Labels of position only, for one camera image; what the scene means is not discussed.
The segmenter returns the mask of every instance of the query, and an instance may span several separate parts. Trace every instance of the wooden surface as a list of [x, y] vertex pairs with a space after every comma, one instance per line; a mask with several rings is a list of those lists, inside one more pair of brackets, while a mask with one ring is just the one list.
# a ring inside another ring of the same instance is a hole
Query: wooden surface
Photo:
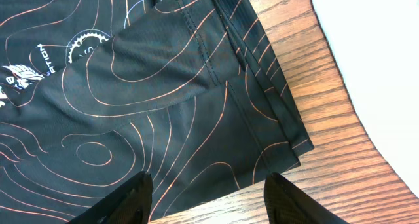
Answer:
[[[310, 0], [250, 1], [315, 145], [284, 176], [349, 223], [419, 223], [419, 200], [359, 123]], [[263, 185], [153, 223], [268, 223]]]

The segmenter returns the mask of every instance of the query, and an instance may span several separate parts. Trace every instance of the garment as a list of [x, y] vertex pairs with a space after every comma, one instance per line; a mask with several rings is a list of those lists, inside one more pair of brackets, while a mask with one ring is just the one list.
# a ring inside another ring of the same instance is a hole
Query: garment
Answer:
[[[50, 0], [19, 15], [5, 1], [1, 65], [14, 75], [2, 84], [0, 219], [68, 221], [142, 170], [156, 219], [294, 168], [313, 148], [249, 0]], [[54, 18], [41, 14], [50, 8]], [[85, 30], [93, 18], [104, 31]]]

